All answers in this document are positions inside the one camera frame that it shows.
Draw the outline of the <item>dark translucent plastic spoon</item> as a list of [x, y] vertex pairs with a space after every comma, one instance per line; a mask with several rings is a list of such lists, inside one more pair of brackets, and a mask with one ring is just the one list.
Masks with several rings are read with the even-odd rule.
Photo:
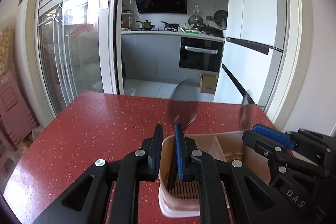
[[167, 107], [170, 123], [185, 130], [198, 116], [199, 87], [194, 79], [185, 79], [171, 93]]

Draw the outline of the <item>grey lower kitchen cabinets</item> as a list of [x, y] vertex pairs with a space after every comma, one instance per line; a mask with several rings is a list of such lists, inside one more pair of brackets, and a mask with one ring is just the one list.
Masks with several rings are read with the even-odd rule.
[[179, 78], [181, 36], [163, 32], [121, 34], [121, 54], [128, 79], [166, 81]]

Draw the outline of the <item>pink plastic utensil holder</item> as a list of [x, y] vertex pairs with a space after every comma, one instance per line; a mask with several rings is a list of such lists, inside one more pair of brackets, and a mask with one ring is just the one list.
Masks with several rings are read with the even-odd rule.
[[244, 146], [242, 131], [187, 135], [184, 144], [191, 143], [185, 166], [188, 175], [178, 173], [178, 151], [175, 136], [162, 144], [159, 168], [158, 202], [168, 218], [201, 217], [202, 223], [230, 221], [223, 182], [217, 163], [228, 168], [232, 160], [240, 160], [265, 183], [270, 181], [267, 160]]

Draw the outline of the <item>cardboard box on floor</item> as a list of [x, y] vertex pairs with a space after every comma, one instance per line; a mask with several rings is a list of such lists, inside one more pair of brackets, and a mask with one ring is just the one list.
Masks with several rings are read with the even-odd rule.
[[217, 83], [218, 83], [217, 75], [202, 73], [199, 86], [200, 92], [207, 94], [215, 94]]

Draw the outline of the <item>pink plastic stool stack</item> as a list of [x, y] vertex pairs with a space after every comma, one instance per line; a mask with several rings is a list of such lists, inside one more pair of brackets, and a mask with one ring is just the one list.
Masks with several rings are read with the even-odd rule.
[[30, 110], [19, 90], [11, 71], [1, 76], [1, 144], [5, 152], [1, 155], [1, 174], [8, 176], [4, 165], [10, 152], [15, 152], [23, 139], [38, 128], [33, 112]]

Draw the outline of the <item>black built-in oven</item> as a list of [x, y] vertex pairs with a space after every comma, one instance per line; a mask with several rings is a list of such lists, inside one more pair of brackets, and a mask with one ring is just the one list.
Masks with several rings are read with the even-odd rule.
[[223, 42], [182, 36], [179, 67], [217, 73], [223, 48]]

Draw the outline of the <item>white refrigerator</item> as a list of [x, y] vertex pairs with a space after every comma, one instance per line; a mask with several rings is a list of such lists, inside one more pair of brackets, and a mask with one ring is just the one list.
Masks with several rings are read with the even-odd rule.
[[285, 44], [286, 0], [228, 0], [227, 28], [215, 102], [244, 96], [266, 108]]

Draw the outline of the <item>glass sliding door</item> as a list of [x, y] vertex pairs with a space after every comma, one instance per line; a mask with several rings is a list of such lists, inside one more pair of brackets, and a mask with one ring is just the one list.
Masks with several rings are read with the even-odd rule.
[[85, 91], [118, 92], [117, 13], [117, 0], [38, 0], [39, 74], [52, 115]]

